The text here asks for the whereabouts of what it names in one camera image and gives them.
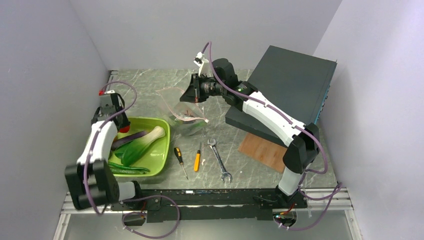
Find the clear zip top bag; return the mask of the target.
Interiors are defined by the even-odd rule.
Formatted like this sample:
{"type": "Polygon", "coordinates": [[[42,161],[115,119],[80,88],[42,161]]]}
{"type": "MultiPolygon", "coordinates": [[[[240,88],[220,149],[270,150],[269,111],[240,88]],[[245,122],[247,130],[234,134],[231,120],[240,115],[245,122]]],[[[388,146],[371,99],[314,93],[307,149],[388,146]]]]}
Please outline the clear zip top bag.
{"type": "Polygon", "coordinates": [[[195,103],[181,102],[180,97],[184,91],[179,87],[167,87],[156,90],[156,105],[158,116],[164,119],[169,125],[177,115],[191,115],[194,119],[204,119],[207,124],[209,120],[202,110],[195,103]]]}

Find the red bell pepper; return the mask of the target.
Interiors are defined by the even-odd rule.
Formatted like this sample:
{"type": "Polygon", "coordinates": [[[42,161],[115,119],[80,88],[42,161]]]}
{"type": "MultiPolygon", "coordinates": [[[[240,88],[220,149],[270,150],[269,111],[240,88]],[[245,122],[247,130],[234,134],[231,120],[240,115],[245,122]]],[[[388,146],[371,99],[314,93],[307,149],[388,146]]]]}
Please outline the red bell pepper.
{"type": "Polygon", "coordinates": [[[130,125],[127,125],[127,126],[121,127],[121,128],[119,129],[119,132],[120,132],[120,133],[127,133],[127,132],[129,132],[130,127],[131,127],[130,125]]]}

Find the green orange mango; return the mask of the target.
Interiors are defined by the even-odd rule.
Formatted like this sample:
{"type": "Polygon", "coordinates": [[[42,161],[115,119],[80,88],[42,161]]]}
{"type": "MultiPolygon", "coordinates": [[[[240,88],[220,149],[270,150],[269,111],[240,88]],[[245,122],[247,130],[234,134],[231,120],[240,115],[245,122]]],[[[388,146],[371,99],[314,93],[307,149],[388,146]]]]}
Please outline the green orange mango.
{"type": "Polygon", "coordinates": [[[204,126],[207,125],[207,122],[204,119],[194,119],[183,121],[180,119],[175,119],[170,123],[170,125],[182,135],[193,135],[200,131],[204,126]]]}

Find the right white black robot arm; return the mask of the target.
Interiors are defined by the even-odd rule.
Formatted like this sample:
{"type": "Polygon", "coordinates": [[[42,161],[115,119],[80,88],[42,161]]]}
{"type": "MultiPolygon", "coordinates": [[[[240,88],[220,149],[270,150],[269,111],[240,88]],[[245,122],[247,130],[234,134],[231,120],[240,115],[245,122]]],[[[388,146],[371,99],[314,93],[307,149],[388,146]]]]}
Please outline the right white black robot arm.
{"type": "Polygon", "coordinates": [[[295,201],[307,167],[320,152],[318,128],[304,124],[287,115],[271,103],[255,86],[240,81],[233,65],[225,58],[214,61],[216,66],[200,53],[193,62],[199,67],[191,76],[180,101],[202,103],[209,97],[221,96],[225,102],[265,125],[287,147],[282,161],[285,165],[275,194],[276,203],[287,208],[295,201]]]}

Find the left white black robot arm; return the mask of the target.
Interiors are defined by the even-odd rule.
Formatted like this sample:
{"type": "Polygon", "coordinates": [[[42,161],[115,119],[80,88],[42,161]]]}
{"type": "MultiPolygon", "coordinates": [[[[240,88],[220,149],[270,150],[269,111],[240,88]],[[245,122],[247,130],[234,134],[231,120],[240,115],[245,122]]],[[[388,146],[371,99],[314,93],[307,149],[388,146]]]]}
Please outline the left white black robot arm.
{"type": "Polygon", "coordinates": [[[139,209],[144,196],[138,183],[117,182],[108,159],[119,132],[130,129],[124,101],[113,90],[99,93],[100,106],[91,120],[91,132],[85,149],[75,164],[64,170],[73,206],[77,210],[113,205],[123,201],[131,210],[139,209]]]}

